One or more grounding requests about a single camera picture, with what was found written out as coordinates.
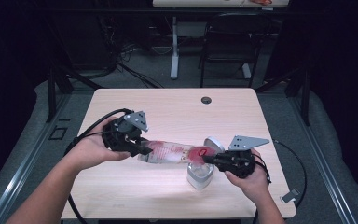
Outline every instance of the chair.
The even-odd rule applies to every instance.
[[[253,65],[248,87],[252,86],[262,41],[271,20],[262,15],[223,13],[212,17],[206,24],[200,55],[200,86],[203,87],[205,62],[245,63]]]

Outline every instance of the table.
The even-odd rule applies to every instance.
[[[204,96],[212,99],[208,105],[201,101]],[[79,132],[120,108],[145,111],[149,131],[142,137],[149,140],[199,146],[206,137],[213,136],[227,148],[235,134],[269,139],[269,144],[257,148],[271,175],[269,190],[284,217],[295,215],[294,204],[280,200],[289,189],[254,90],[97,90]],[[196,219],[255,215],[255,205],[229,183],[224,173],[215,169],[210,185],[196,190],[186,180],[186,166],[144,163],[136,157],[105,162],[79,174],[72,196],[84,218]],[[76,218],[69,204],[62,218]]]
[[[272,0],[272,4],[268,6],[262,6],[257,3],[253,3],[250,0],[153,0],[153,7],[237,7],[237,8],[257,8],[273,9],[275,7],[287,7],[289,0]],[[172,20],[172,63],[171,63],[171,79],[178,78],[179,67],[179,53],[177,42],[177,27],[178,23],[176,17]],[[250,70],[248,64],[245,64],[242,68],[244,77],[250,77]]]

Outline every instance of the gray carpet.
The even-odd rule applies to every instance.
[[[261,56],[261,63],[256,72],[255,87],[262,84],[261,80],[263,79],[264,69],[268,62],[269,49],[266,48]],[[153,77],[165,88],[197,88],[200,84],[200,70],[197,69],[199,62],[197,50],[199,50],[197,46],[188,44],[188,48],[186,48],[183,45],[180,51],[179,78],[176,80],[170,79],[171,54],[159,55],[154,52],[136,50],[131,54],[130,58],[127,57],[130,60],[124,63],[138,72]],[[208,75],[216,75],[214,73],[216,69],[216,67],[209,67]],[[119,69],[109,76],[93,80],[107,88],[145,88],[145,85],[138,79],[132,77],[127,72],[121,72]],[[222,80],[224,81],[225,79],[217,81],[213,79],[208,80],[208,86],[215,86],[216,83],[221,84],[223,83]],[[64,138],[62,140],[47,140],[41,146],[41,153],[35,161],[32,172],[27,176],[20,193],[14,197],[13,204],[7,209],[8,216],[26,199],[48,171],[57,163],[66,146],[77,134],[89,105],[92,90],[76,80],[72,80],[72,82],[76,90],[69,97],[67,105],[60,111],[57,121],[54,123],[58,128],[66,129]],[[224,82],[223,84],[232,87],[231,82]],[[241,80],[236,81],[235,84],[244,86],[245,82]],[[282,92],[284,87],[285,84],[283,83],[269,92],[258,94],[258,97],[272,138],[289,146],[304,162],[308,174],[308,190],[304,200],[298,207],[297,214],[293,218],[288,219],[287,222],[342,223],[340,213],[337,211],[337,207],[311,153],[311,144],[303,131],[301,120],[296,118],[297,111],[293,107],[293,101],[296,102],[296,99],[287,99]],[[0,174],[0,198],[7,188],[10,179],[24,158],[33,150],[38,136],[45,128],[44,122],[48,117],[46,83],[40,85],[36,91],[38,93],[38,102],[34,113]],[[310,128],[320,144],[334,177],[342,189],[348,206],[358,223],[358,186],[351,178],[350,171],[342,162],[339,142],[334,128],[324,112],[323,105],[314,94],[310,97],[310,123]],[[302,191],[304,187],[304,175],[296,157],[280,145],[276,145],[276,148],[289,188]],[[249,218],[243,219],[241,222],[251,223],[251,221]]]

